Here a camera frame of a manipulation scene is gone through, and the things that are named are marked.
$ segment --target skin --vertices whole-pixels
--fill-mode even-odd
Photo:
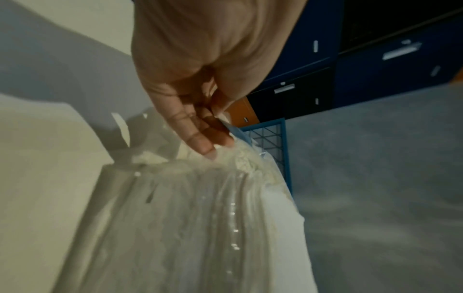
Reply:
[[[136,0],[132,57],[156,110],[193,150],[233,146],[215,117],[267,76],[306,0]],[[209,96],[212,84],[217,90]]]

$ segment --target blue basket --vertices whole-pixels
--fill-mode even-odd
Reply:
[[[254,124],[242,127],[241,130],[272,155],[292,193],[285,120],[277,119]]]

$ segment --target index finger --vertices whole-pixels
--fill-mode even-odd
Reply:
[[[191,115],[195,113],[187,113],[179,97],[161,96],[152,97],[151,100],[159,114],[189,147],[205,156],[215,155],[213,143],[199,131],[191,119]]]

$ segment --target blue metal frame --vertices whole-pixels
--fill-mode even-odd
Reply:
[[[282,139],[282,143],[283,143],[283,158],[285,160],[285,164],[284,164],[285,165],[285,180],[286,180],[286,185],[288,186],[288,189],[289,189],[290,193],[292,194],[293,190],[292,190],[292,185],[291,185],[291,171],[289,169],[289,154],[288,154],[288,142],[286,140],[286,123],[285,123],[285,119],[281,118],[281,119],[267,121],[267,122],[263,122],[263,123],[259,123],[259,124],[245,126],[245,127],[242,127],[241,130],[242,131],[250,131],[250,130],[269,127],[269,126],[273,126],[273,125],[280,125],[280,128],[281,128],[281,139]]]

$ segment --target silver handle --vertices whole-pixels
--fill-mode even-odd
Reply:
[[[389,60],[389,59],[392,59],[392,58],[396,58],[396,57],[399,57],[399,56],[403,56],[403,55],[406,55],[406,54],[416,52],[421,48],[421,45],[422,45],[421,42],[416,42],[416,43],[410,44],[408,46],[386,52],[386,53],[384,53],[382,55],[382,59],[384,61],[386,61],[386,60]]]
[[[282,93],[282,92],[285,92],[285,91],[289,91],[289,90],[292,90],[292,89],[295,89],[296,86],[294,84],[289,84],[287,86],[283,86],[283,87],[280,87],[280,88],[277,88],[277,89],[274,89],[273,91],[276,93],[276,94],[279,94],[279,93]]]

